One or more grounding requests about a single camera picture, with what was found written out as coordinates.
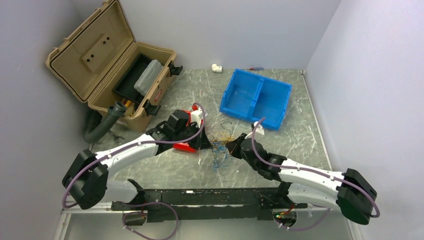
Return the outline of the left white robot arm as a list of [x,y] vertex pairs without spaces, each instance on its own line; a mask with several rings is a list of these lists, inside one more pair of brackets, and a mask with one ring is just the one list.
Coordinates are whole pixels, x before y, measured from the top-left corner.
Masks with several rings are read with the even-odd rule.
[[175,110],[166,121],[147,130],[138,138],[118,147],[93,153],[81,151],[62,179],[65,194],[62,206],[82,210],[100,202],[122,202],[137,210],[145,203],[145,190],[133,179],[111,180],[110,177],[132,164],[158,156],[177,145],[193,150],[207,149],[210,143],[205,133],[207,111]]

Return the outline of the white pipe elbow fitting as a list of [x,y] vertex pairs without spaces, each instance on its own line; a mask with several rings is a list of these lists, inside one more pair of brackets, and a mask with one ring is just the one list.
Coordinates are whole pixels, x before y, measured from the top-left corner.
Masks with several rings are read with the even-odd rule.
[[216,63],[214,63],[214,64],[211,65],[211,70],[214,73],[221,73],[223,71],[223,68],[222,68],[221,65],[217,65]]

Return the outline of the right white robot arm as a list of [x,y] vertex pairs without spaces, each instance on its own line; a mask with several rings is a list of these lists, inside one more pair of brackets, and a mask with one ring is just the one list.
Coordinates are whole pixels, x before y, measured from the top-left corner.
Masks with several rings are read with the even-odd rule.
[[275,200],[282,208],[294,204],[316,205],[339,211],[360,225],[368,225],[380,215],[375,208],[377,191],[355,169],[340,172],[309,167],[267,152],[245,133],[225,146],[232,157],[246,161],[263,178],[280,183],[281,190],[275,194]]

